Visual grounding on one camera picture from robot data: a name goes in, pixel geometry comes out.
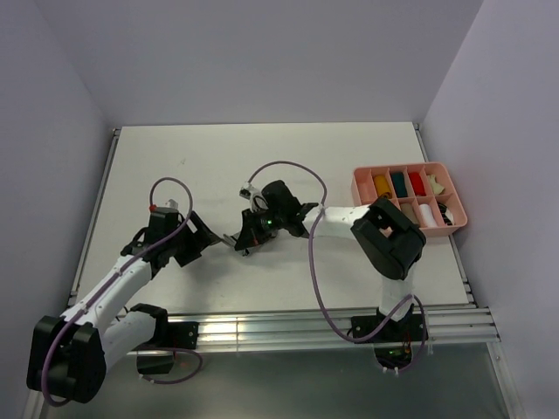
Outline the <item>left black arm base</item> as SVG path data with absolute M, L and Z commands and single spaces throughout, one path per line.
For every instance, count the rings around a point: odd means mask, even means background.
M 141 344 L 136 351 L 137 372 L 156 381 L 176 381 L 182 372 L 185 379 L 196 375 L 204 363 L 196 352 L 198 326 L 194 321 L 171 322 L 159 340 Z

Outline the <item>mustard yellow striped sock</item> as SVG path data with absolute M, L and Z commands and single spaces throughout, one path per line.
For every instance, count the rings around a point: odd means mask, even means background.
M 391 199 L 392 192 L 387 178 L 384 175 L 375 175 L 373 177 L 376 193 L 379 198 Z

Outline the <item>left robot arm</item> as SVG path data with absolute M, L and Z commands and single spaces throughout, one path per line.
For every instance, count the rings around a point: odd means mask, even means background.
M 114 267 L 81 300 L 58 317 L 44 316 L 34 327 L 26 385 L 53 406 L 87 403 L 99 392 L 107 371 L 129 352 L 181 350 L 196 346 L 196 333 L 174 338 L 166 309 L 149 304 L 122 309 L 167 266 L 184 267 L 218 244 L 219 237 L 196 212 L 153 207 L 148 225 L 121 250 Z

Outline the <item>dark green reindeer sock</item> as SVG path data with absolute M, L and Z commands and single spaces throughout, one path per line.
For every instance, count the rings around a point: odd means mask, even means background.
M 407 188 L 405 185 L 405 178 L 403 172 L 391 172 L 390 178 L 397 198 L 405 198 L 408 196 Z

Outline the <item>grey striped sock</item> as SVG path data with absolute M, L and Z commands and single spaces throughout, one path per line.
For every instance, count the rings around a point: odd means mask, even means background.
M 227 235 L 227 234 L 223 234 L 222 235 L 222 239 L 225 245 L 229 246 L 230 248 L 232 248 L 238 255 L 240 255 L 241 257 L 247 257 L 250 255 L 250 251 L 247 249 L 244 250 L 237 250 L 236 249 L 236 244 L 237 244 L 237 238 L 238 238 L 238 234 L 235 234 L 233 236 Z

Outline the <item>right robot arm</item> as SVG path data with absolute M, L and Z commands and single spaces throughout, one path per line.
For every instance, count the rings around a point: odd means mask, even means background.
M 386 198 L 354 207 L 301 203 L 281 180 L 262 190 L 248 182 L 239 195 L 250 207 L 241 213 L 240 232 L 230 238 L 236 252 L 248 255 L 276 238 L 280 230 L 309 243 L 315 237 L 354 239 L 381 275 L 379 333 L 387 340 L 397 340 L 407 331 L 411 271 L 422 256 L 426 237 L 395 204 Z

